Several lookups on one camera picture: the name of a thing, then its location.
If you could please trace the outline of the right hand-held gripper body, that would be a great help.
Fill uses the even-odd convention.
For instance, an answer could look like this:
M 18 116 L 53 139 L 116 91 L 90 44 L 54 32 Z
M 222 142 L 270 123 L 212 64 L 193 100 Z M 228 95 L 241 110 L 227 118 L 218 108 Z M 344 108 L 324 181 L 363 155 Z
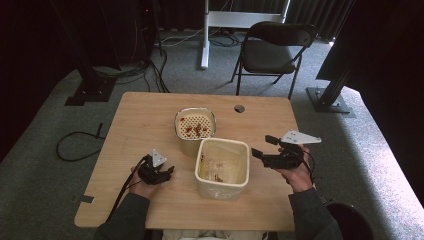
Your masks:
M 321 143 L 320 137 L 311 136 L 296 130 L 289 130 L 280 139 L 282 151 L 276 155 L 263 154 L 262 163 L 266 168 L 294 169 L 304 159 L 304 152 L 300 145 Z

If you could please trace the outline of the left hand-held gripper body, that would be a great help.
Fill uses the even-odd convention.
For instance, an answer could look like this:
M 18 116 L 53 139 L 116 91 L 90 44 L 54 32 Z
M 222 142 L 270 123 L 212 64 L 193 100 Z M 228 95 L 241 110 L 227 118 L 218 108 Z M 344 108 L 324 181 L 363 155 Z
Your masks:
M 166 161 L 166 157 L 162 156 L 156 149 L 153 149 L 151 154 L 147 154 L 141 159 L 138 176 L 149 185 L 161 184 L 159 183 L 160 178 L 168 175 L 161 170 Z

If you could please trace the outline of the cream square bin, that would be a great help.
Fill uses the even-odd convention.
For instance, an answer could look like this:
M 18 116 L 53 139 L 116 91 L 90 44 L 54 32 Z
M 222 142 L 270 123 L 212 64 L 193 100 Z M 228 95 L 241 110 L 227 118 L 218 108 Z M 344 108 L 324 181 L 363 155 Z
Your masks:
M 222 147 L 243 147 L 246 150 L 247 155 L 247 181 L 244 184 L 224 184 L 219 182 L 212 182 L 203 180 L 198 176 L 198 167 L 200 164 L 200 155 L 201 151 L 204 148 L 212 146 L 222 146 Z M 221 139 L 221 138 L 208 138 L 204 139 L 200 143 L 194 175 L 197 181 L 198 192 L 204 198 L 217 199 L 217 200 L 233 200 L 237 199 L 240 193 L 245 189 L 246 185 L 249 182 L 250 176 L 250 148 L 249 146 L 241 141 Z

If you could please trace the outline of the person's left hand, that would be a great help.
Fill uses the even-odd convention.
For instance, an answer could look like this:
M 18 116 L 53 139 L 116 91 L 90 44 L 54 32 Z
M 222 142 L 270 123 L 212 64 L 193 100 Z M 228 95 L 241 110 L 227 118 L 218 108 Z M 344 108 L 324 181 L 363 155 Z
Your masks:
M 129 192 L 142 196 L 146 199 L 151 199 L 155 192 L 160 188 L 159 185 L 149 185 L 138 176 L 138 169 L 132 167 L 133 176 L 129 182 Z

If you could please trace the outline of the person's right hand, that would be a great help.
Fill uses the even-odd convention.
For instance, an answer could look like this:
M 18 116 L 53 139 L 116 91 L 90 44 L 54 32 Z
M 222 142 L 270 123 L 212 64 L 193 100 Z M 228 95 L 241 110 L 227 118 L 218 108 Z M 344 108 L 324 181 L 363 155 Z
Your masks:
M 277 172 L 286 180 L 291 186 L 294 193 L 304 192 L 314 187 L 311 179 L 311 169 L 309 164 L 309 149 L 300 145 L 304 152 L 303 163 L 296 169 L 277 169 Z

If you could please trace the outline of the red food scraps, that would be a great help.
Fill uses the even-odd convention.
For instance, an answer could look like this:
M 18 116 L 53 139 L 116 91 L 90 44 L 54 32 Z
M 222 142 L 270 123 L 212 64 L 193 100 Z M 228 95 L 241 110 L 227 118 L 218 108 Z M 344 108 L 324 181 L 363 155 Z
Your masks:
M 183 117 L 179 120 L 180 135 L 184 139 L 198 139 L 204 136 L 204 127 L 200 117 Z

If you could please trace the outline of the cream container with perforated strainer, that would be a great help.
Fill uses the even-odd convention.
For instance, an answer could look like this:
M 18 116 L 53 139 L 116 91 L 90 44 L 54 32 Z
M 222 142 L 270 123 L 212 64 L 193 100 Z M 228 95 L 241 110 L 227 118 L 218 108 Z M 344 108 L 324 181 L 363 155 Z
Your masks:
M 216 119 L 208 108 L 185 108 L 177 112 L 174 127 L 180 150 L 196 157 L 201 141 L 215 135 Z

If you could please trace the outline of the black metal stand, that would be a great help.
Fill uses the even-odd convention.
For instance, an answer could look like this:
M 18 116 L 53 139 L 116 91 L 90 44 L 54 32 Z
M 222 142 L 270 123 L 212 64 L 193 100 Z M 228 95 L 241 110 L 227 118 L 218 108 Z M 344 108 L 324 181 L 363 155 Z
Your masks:
M 47 0 L 57 19 L 57 31 L 68 55 L 81 77 L 81 83 L 66 106 L 83 106 L 87 102 L 108 102 L 116 78 L 100 76 L 92 67 L 79 34 L 61 0 Z
M 350 80 L 355 65 L 356 53 L 351 49 L 351 42 L 348 40 L 349 14 L 354 8 L 355 1 L 352 0 L 352 4 L 341 21 L 338 36 L 333 38 L 334 45 L 316 77 L 317 80 L 327 80 L 329 84 L 325 88 L 308 87 L 306 89 L 316 112 L 339 113 L 345 118 L 355 116 L 353 110 L 341 96 L 342 89 Z

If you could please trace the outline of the black folding chair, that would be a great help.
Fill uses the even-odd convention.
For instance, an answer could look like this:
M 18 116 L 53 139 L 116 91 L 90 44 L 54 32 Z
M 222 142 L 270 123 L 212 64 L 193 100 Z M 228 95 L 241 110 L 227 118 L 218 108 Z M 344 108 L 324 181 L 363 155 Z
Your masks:
M 276 76 L 276 84 L 284 75 L 292 74 L 288 99 L 291 98 L 303 53 L 317 37 L 311 24 L 285 24 L 272 21 L 252 25 L 242 42 L 232 73 L 237 79 L 236 94 L 240 94 L 243 76 Z

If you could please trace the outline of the black round bin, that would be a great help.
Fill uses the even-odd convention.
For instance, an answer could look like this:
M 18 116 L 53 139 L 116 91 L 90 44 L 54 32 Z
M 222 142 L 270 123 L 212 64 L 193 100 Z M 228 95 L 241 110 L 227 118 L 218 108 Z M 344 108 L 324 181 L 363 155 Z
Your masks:
M 326 208 L 337 221 L 344 240 L 374 240 L 370 224 L 352 205 L 331 202 Z

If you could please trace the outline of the dark curtain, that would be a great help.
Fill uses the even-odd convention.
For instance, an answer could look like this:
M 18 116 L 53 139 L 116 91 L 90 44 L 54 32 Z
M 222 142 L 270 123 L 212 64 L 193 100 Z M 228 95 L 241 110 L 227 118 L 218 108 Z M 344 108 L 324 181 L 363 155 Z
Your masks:
M 337 38 L 355 0 L 290 0 L 286 23 L 312 24 L 318 36 Z

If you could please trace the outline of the white desk frame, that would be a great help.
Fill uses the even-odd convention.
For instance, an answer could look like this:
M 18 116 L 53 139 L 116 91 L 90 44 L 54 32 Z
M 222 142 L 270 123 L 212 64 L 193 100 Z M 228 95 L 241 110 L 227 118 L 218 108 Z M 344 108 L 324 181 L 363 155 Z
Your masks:
M 255 23 L 261 21 L 272 21 L 284 23 L 292 0 L 284 0 L 283 8 L 279 14 L 273 13 L 251 13 L 251 12 L 233 12 L 233 11 L 213 11 L 209 9 L 210 0 L 204 0 L 204 36 L 200 68 L 206 70 L 209 66 L 209 28 L 250 28 Z

